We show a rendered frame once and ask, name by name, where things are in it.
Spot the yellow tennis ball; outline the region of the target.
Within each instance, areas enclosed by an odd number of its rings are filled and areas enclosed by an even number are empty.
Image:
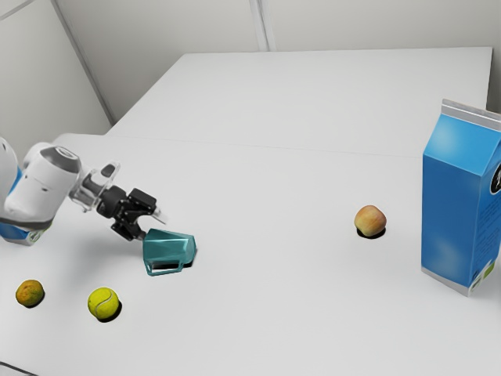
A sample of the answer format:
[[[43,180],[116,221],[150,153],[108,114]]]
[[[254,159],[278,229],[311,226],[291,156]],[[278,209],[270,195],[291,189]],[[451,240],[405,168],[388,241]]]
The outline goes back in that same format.
[[[88,297],[88,310],[98,320],[112,317],[118,311],[119,304],[117,294],[108,287],[97,288]]]

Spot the small blue carton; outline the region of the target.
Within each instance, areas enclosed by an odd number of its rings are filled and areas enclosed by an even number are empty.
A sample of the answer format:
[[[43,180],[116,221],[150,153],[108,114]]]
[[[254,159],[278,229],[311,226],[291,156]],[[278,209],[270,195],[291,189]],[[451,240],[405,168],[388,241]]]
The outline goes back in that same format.
[[[32,246],[41,238],[45,231],[46,229],[23,230],[17,226],[0,222],[0,237],[13,244]]]

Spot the red yellow apple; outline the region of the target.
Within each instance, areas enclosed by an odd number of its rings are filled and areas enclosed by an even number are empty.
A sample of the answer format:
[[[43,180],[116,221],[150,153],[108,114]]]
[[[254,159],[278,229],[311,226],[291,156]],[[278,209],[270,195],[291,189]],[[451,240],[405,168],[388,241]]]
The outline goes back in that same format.
[[[354,224],[363,236],[374,237],[385,229],[387,218],[376,206],[366,205],[356,213]]]

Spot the orange fruit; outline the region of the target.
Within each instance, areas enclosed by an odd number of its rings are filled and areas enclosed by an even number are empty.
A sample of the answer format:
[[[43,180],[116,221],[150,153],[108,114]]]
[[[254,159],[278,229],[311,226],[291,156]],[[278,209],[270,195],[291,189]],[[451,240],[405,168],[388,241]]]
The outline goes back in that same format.
[[[22,306],[32,308],[45,297],[45,290],[38,280],[25,280],[17,288],[15,297]]]

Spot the tall blue milk carton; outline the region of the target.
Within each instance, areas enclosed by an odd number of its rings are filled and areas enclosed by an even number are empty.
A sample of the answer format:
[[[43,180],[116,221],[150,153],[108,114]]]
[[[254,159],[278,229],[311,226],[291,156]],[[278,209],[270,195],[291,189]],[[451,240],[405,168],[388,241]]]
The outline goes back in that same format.
[[[501,114],[445,99],[423,152],[421,269],[462,295],[501,248]]]

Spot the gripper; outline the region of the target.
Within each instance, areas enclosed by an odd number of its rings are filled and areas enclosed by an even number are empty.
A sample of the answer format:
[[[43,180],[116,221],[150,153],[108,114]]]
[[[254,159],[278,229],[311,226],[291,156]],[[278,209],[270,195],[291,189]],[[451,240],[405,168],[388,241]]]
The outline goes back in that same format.
[[[157,199],[137,188],[126,194],[120,187],[111,186],[101,195],[97,212],[113,219],[111,229],[125,240],[144,240],[146,232],[138,224],[143,215],[150,215],[162,224],[168,221],[167,215],[157,207]]]

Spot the teal faceted mug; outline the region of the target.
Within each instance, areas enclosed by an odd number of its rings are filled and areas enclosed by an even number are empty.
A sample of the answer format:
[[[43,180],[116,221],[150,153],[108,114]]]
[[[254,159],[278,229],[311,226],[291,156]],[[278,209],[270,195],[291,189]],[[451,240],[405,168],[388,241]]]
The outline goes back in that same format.
[[[151,229],[142,241],[143,261],[149,276],[179,273],[196,257],[193,235]]]

